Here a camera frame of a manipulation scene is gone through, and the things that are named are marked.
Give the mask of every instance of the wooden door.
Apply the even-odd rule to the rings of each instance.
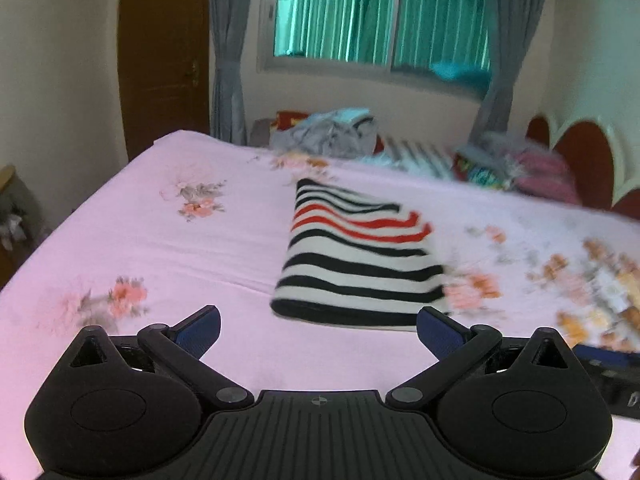
[[[208,5],[120,0],[118,76],[129,160],[172,131],[209,131]]]

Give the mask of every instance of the gray curtain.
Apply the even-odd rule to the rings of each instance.
[[[244,101],[240,58],[251,0],[209,0],[211,31],[216,51],[211,109],[211,135],[245,145]]]
[[[492,81],[478,110],[470,141],[483,132],[505,132],[513,86],[538,26],[545,0],[485,0],[489,16]]]

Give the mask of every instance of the bed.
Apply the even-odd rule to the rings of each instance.
[[[603,298],[592,279],[608,276],[612,258],[629,279],[637,275],[640,227],[631,220],[180,131],[87,200],[0,294],[0,474],[39,473],[24,413],[85,324],[134,334],[215,304],[222,335],[203,361],[254,394],[375,388],[384,395],[433,364],[415,332],[325,326],[271,311],[295,184],[305,177],[395,200],[428,219],[450,308],[463,324],[511,336],[555,326],[572,343],[640,348],[632,329],[612,327],[595,306]],[[628,478],[639,447],[640,422],[616,418],[599,472]]]

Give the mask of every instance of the black plastic part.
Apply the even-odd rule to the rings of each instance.
[[[201,416],[187,387],[133,370],[105,331],[91,326],[80,331],[36,394],[24,429],[44,470],[124,476],[183,451]]]
[[[194,359],[187,351],[173,343],[164,333],[167,328],[150,325],[138,332],[138,343],[155,363],[156,369],[179,378],[203,403],[207,412],[246,408],[254,403],[254,396],[224,375]],[[218,393],[226,388],[238,388],[246,395],[236,402],[227,401]]]
[[[387,406],[376,392],[263,392],[253,404],[195,358],[219,334],[213,306],[115,346],[83,329],[25,419],[44,478],[598,478],[610,415],[553,329],[502,338],[425,307],[418,336],[442,360]]]
[[[638,354],[578,345],[574,353],[614,415],[640,419]]]
[[[443,315],[431,307],[424,307],[418,320],[422,316],[436,316],[443,322],[449,321],[455,327],[458,323],[452,319],[442,319]],[[487,357],[500,346],[502,334],[495,328],[488,326],[472,327],[474,334],[469,341],[450,352],[443,360],[427,368],[407,382],[386,394],[385,402],[399,410],[424,410],[433,400],[439,398],[446,390],[463,379],[467,374],[484,364]],[[400,388],[414,388],[422,393],[419,400],[402,402],[394,396],[394,392]]]
[[[602,397],[551,328],[536,330],[503,373],[475,376],[448,390],[436,424],[469,461],[526,478],[594,468],[612,429]]]
[[[176,460],[136,480],[495,480],[452,454],[420,413],[377,392],[263,392],[219,412]],[[571,480],[597,480],[585,471]],[[41,480],[62,480],[45,474]]]

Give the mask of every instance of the folded clothes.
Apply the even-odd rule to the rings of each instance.
[[[300,180],[289,250],[272,309],[351,326],[409,327],[425,305],[448,310],[444,269],[420,213]]]

